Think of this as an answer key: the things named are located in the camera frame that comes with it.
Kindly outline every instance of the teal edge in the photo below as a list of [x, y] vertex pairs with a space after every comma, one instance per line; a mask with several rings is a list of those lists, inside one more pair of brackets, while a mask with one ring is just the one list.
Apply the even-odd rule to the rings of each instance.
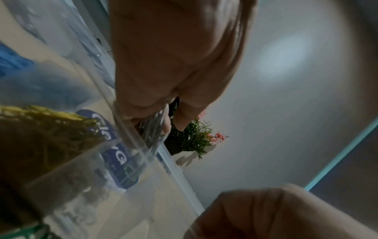
[[320, 171], [320, 173], [310, 181], [304, 188], [310, 191], [324, 176], [327, 175], [347, 154], [349, 154], [363, 139], [370, 134], [378, 126], [378, 118], [376, 118], [368, 127], [366, 127], [356, 138], [353, 139], [332, 161]]

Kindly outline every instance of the plastic wrapper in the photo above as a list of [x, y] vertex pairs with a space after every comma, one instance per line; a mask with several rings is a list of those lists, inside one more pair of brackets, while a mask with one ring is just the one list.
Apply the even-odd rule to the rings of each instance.
[[[174, 163], [154, 156], [163, 139], [162, 114], [144, 122], [142, 138], [116, 110], [112, 88], [67, 23], [67, 7], [59, 0], [15, 0], [11, 5], [0, 1], [0, 41], [17, 54], [14, 62], [19, 63], [0, 64], [0, 88], [7, 89], [0, 97], [0, 122], [12, 120], [15, 127], [9, 130], [2, 124], [0, 134], [23, 138], [15, 144], [15, 155], [33, 145], [33, 159], [41, 165], [56, 155], [64, 159], [36, 176], [35, 167], [42, 166], [28, 161], [29, 156], [13, 161], [34, 167], [13, 167], [14, 174], [1, 167], [0, 210], [14, 220], [0, 217], [0, 238], [12, 230], [36, 228], [73, 239], [181, 238], [201, 212], [193, 203], [195, 196], [178, 181], [182, 176]], [[52, 130], [46, 119], [59, 127]], [[41, 142], [48, 139], [47, 144], [25, 141], [29, 135], [17, 125], [26, 122]], [[72, 127], [77, 125], [80, 130], [75, 132]], [[59, 148], [57, 137], [68, 146]], [[0, 142], [1, 163], [14, 156], [5, 141]], [[23, 203], [9, 198], [22, 198]]]

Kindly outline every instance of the blue sticker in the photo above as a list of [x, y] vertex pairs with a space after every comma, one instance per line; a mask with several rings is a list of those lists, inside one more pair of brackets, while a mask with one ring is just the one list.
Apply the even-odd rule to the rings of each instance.
[[[97, 119], [99, 121], [98, 133], [103, 135], [106, 140], [118, 138], [118, 133], [114, 130], [113, 126], [100, 114], [88, 109], [81, 109], [77, 114], [90, 119]], [[113, 146], [102, 153], [101, 156], [104, 159], [105, 167], [109, 170], [118, 187], [128, 189], [138, 182], [139, 177], [136, 177], [134, 180], [130, 180], [127, 177], [131, 173], [140, 175], [142, 172], [135, 172], [139, 168], [137, 160], [128, 152], [124, 143]]]
[[0, 43], [0, 77], [32, 67], [34, 62], [18, 55], [14, 50]]

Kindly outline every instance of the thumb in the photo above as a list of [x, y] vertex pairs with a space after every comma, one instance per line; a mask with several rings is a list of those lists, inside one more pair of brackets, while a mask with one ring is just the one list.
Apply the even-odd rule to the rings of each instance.
[[184, 131], [186, 126], [190, 124], [198, 115], [206, 109], [207, 106], [194, 107], [185, 102], [181, 102], [178, 106], [174, 117], [173, 124], [179, 131]]

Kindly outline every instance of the skin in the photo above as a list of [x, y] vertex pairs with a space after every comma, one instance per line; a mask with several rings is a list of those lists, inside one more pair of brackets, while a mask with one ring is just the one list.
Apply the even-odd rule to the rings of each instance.
[[377, 239], [378, 234], [302, 188], [288, 185], [221, 194], [184, 237], [192, 238]]
[[116, 96], [144, 118], [179, 96], [178, 130], [226, 89], [239, 66], [255, 0], [111, 0]]

